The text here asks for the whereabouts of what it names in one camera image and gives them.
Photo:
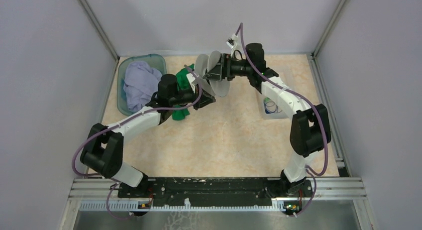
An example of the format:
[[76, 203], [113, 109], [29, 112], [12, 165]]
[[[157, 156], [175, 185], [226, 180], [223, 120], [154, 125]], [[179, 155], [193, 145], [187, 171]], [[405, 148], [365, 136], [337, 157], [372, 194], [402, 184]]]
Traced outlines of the white filament spool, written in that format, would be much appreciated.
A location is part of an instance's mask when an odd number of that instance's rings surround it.
[[221, 56], [219, 51], [213, 51], [210, 55], [200, 54], [194, 65], [205, 91], [213, 97], [227, 96], [230, 88], [230, 83], [223, 77], [221, 70]]

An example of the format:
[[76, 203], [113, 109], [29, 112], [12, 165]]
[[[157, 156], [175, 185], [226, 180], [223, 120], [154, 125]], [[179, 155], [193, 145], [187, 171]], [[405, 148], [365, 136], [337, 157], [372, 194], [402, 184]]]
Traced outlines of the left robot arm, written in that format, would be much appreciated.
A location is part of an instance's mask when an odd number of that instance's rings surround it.
[[123, 161], [124, 145], [165, 122], [173, 111], [189, 107], [198, 110], [215, 102], [209, 81], [196, 74], [187, 74], [187, 78], [188, 87], [181, 89], [175, 75], [165, 74], [151, 101], [140, 111], [111, 125], [93, 125], [87, 140], [79, 147], [80, 162], [104, 178], [129, 186], [135, 196], [145, 196], [149, 191], [148, 176]]

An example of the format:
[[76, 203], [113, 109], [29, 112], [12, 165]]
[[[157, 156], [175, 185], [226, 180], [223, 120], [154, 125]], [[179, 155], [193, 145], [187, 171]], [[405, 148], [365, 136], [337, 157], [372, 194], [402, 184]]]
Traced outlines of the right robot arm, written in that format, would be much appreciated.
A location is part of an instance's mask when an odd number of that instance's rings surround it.
[[290, 144], [294, 152], [281, 172], [278, 188], [284, 195], [293, 196], [304, 185], [307, 173], [311, 171], [309, 164], [320, 151], [328, 161], [331, 131], [327, 108], [323, 104], [313, 105], [267, 67], [262, 44], [247, 44], [244, 54], [240, 59], [234, 52], [201, 54], [194, 67], [202, 81], [209, 85], [212, 97], [225, 97], [230, 81], [237, 76], [246, 77], [252, 87], [273, 101], [291, 120]]

